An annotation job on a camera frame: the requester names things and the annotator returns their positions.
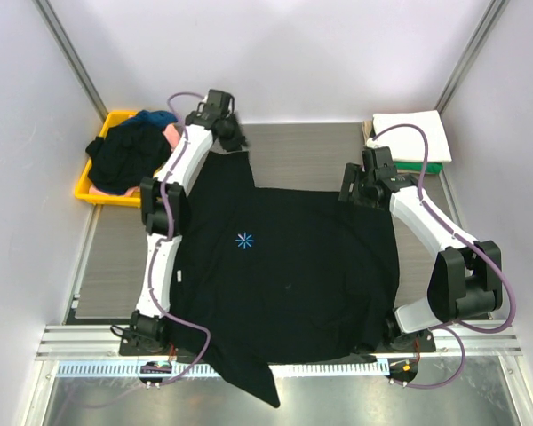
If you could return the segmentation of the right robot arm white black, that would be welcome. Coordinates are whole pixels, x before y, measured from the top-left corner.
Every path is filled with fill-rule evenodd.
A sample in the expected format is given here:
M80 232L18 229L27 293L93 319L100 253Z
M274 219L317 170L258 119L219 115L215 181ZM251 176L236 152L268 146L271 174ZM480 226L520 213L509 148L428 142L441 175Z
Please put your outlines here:
M504 295L498 245L479 241L454 224L416 176L396 169L389 148L366 148L362 160L345 166L339 200L401 220L434 260L426 295L387 314L385 345L403 351L431 327L498 310Z

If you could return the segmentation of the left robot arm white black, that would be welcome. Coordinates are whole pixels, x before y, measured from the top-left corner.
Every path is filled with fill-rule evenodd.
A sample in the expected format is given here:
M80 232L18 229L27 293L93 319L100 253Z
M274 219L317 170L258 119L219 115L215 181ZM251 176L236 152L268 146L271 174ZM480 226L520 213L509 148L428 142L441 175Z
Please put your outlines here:
M171 334L166 328L171 323L202 332L204 344L210 343L207 328L170 314L174 261L190 221L186 189L200 161L216 142L229 153L248 145L232 94L210 89L205 96L193 96L198 104L184 120L170 158L153 177L143 178L139 187L147 261L139 300L123 331L122 343L154 355L169 348Z

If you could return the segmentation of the black t shirt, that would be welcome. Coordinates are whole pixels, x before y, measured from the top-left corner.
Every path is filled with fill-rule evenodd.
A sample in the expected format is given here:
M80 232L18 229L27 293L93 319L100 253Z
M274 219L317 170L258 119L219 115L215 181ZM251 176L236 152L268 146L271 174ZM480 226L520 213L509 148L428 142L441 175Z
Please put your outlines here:
M171 280L171 342L270 406L270 367L374 351L400 272L389 212L260 188L249 155L207 156Z

